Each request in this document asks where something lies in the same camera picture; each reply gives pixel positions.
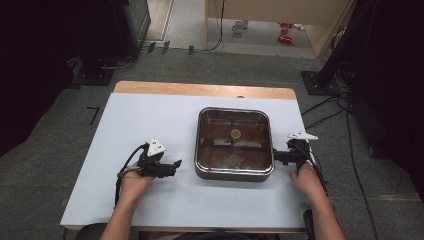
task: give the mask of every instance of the wire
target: wire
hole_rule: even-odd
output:
[[[324,176],[322,175],[322,172],[320,169],[318,169],[316,163],[312,160],[311,156],[309,154],[307,154],[305,151],[303,151],[299,146],[297,146],[296,144],[290,144],[290,146],[288,147],[295,147],[297,150],[299,150],[300,152],[303,153],[303,155],[305,155],[310,163],[312,164],[312,167],[314,168],[315,172],[318,175],[318,178],[321,182],[322,188],[324,189],[325,194],[328,196],[328,191],[327,191],[327,187],[325,186],[325,181],[324,181]]]
[[[350,131],[349,112],[347,112],[347,114],[346,114],[346,124],[347,124],[347,132],[348,132],[348,135],[349,135],[350,157],[351,157],[351,160],[352,160],[353,171],[355,172],[356,181],[358,182],[359,188],[361,189],[362,197],[364,198],[365,206],[367,208],[368,215],[370,217],[372,230],[374,232],[374,237],[375,237],[376,240],[378,240],[378,233],[377,233],[377,229],[375,227],[374,218],[373,218],[372,213],[371,213],[371,209],[370,209],[370,206],[369,206],[369,203],[368,203],[367,196],[366,196],[365,191],[364,191],[364,187],[362,186],[361,180],[359,179],[358,171],[356,169],[355,158],[353,156],[352,133]]]
[[[101,68],[101,69],[123,69],[123,68],[128,67],[131,63],[133,63],[133,62],[134,62],[134,59],[135,59],[135,58],[131,58],[131,61],[130,61],[129,63],[125,64],[124,66],[117,66],[117,67],[100,67],[100,68]]]
[[[170,47],[168,47],[168,49],[172,49],[172,50],[184,50],[184,51],[187,51],[188,50],[187,48],[170,48]],[[205,50],[204,49],[198,49],[198,48],[196,48],[196,49],[194,49],[194,51],[195,52],[204,52]]]
[[[225,0],[222,1],[222,7],[221,7],[221,27],[218,28],[219,31],[220,31],[220,37],[218,39],[218,42],[215,44],[215,46],[213,48],[204,50],[206,52],[210,52],[210,51],[217,49],[219,47],[219,45],[221,45],[221,43],[223,43],[222,42],[222,19],[224,18],[224,8],[225,8]]]
[[[303,115],[307,114],[308,112],[310,112],[310,111],[318,108],[319,106],[321,106],[321,105],[323,105],[325,103],[336,101],[337,99],[340,99],[340,98],[345,99],[344,97],[342,97],[344,94],[347,94],[347,92],[340,93],[339,95],[336,95],[336,96],[328,97],[328,98],[324,99],[322,102],[320,102],[318,104],[315,104],[314,106],[312,106],[309,109],[305,110],[301,115],[303,116]]]
[[[312,155],[314,156],[314,159],[317,160],[319,171],[321,172],[321,175],[322,175],[323,173],[322,173],[321,161],[318,159],[318,157],[317,157],[317,155],[315,155],[315,153],[313,153],[312,151],[309,151],[309,152],[312,153]]]
[[[122,178],[124,177],[124,175],[125,174],[127,174],[128,172],[130,172],[130,171],[126,171],[125,172],[125,169],[127,168],[127,166],[128,166],[128,163],[131,161],[131,159],[134,157],[134,155],[140,150],[140,149],[142,149],[143,147],[145,147],[146,146],[146,144],[147,143],[145,143],[145,144],[143,144],[143,145],[140,145],[138,148],[136,148],[135,150],[134,150],[134,152],[132,152],[131,153],[131,155],[130,155],[130,157],[128,158],[128,160],[125,162],[125,164],[124,164],[124,166],[121,168],[121,171],[119,171],[119,173],[118,173],[118,180],[116,180],[116,189],[115,189],[115,206],[116,206],[116,204],[118,203],[118,200],[119,200],[119,193],[120,193],[120,191],[121,191],[121,183],[122,183]]]
[[[347,111],[349,111],[349,110],[350,110],[350,104],[349,104],[349,102],[348,102],[348,106],[347,106],[347,107],[342,106],[342,105],[340,104],[340,102],[339,102],[339,99],[337,99],[337,100],[336,100],[336,103],[337,103],[337,105],[339,106],[339,108],[341,108],[341,109],[343,109],[343,110],[347,110]]]
[[[62,233],[62,240],[66,240],[66,234],[68,233],[68,229],[64,228]]]
[[[338,112],[336,112],[334,114],[331,114],[330,116],[327,116],[327,117],[324,117],[324,118],[322,118],[322,119],[320,119],[318,121],[315,121],[315,122],[311,123],[309,126],[305,127],[305,129],[314,128],[314,127],[320,125],[321,123],[323,123],[325,120],[328,120],[328,119],[330,119],[330,118],[332,118],[332,117],[340,114],[343,111],[346,111],[346,110],[345,109],[342,109],[342,110],[340,110],[340,111],[338,111]]]
[[[333,35],[331,38],[331,49],[336,49],[336,38],[340,37],[342,38],[344,33],[346,32],[346,28],[341,28],[336,34]]]
[[[337,70],[335,72],[335,84],[340,92],[349,92],[350,91],[350,78],[348,78],[345,71]]]

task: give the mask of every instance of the metal stand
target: metal stand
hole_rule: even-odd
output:
[[[105,64],[108,68],[117,66],[116,61],[109,61]],[[109,86],[112,79],[114,69],[103,69],[99,64],[89,64],[83,62],[72,84],[76,85],[93,85],[93,86]]]
[[[319,72],[301,71],[300,73],[309,95],[335,96],[340,94],[329,86],[319,87],[316,81]]]

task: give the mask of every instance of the table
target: table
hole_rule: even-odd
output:
[[[223,0],[206,0],[205,49],[208,49],[208,18],[221,18]],[[228,0],[223,19],[304,24],[317,57],[321,57],[334,34],[347,26],[355,0]]]
[[[174,177],[156,179],[143,195],[133,229],[143,231],[304,232],[308,200],[290,182],[295,166],[276,163],[262,183],[205,180],[194,171],[197,120],[205,107],[257,109],[270,118],[274,147],[304,130],[291,89],[153,82],[119,82],[111,94],[61,225],[81,229],[107,222],[116,174],[133,150],[156,138],[162,163],[182,159]]]

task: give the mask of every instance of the metal tray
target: metal tray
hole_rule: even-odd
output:
[[[274,170],[268,116],[256,110],[203,109],[194,162],[201,178],[265,181]]]

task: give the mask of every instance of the white table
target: white table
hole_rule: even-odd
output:
[[[163,92],[164,86],[171,87],[171,91],[165,94],[134,94],[117,93],[119,91],[115,90],[111,94],[61,225],[68,229],[81,229],[88,224],[107,222],[114,207],[116,174],[135,148],[156,138],[167,147],[162,163],[173,163],[179,159],[183,162],[174,177],[156,179],[149,186],[133,218],[135,230],[208,231],[221,228],[239,232],[304,231],[302,214],[309,208],[309,203],[290,182],[289,172],[295,171],[294,165],[287,167],[276,162],[274,172],[262,183],[204,180],[194,171],[200,110],[205,107],[261,110],[270,118],[274,148],[285,150],[287,135],[304,130],[297,101],[293,97],[264,99],[169,95],[175,86],[175,89],[181,90],[174,91],[178,92],[176,94],[185,94],[185,90],[191,89],[196,95],[203,94],[201,89],[209,89],[210,95],[225,95],[225,90],[216,91],[225,88],[234,90],[237,96],[248,96],[252,92],[260,95],[261,89],[264,92],[279,92],[280,95],[286,91],[295,96],[291,90],[136,84],[141,85],[129,88],[129,92],[138,92],[137,89],[149,92],[154,88],[158,89],[157,92]]]

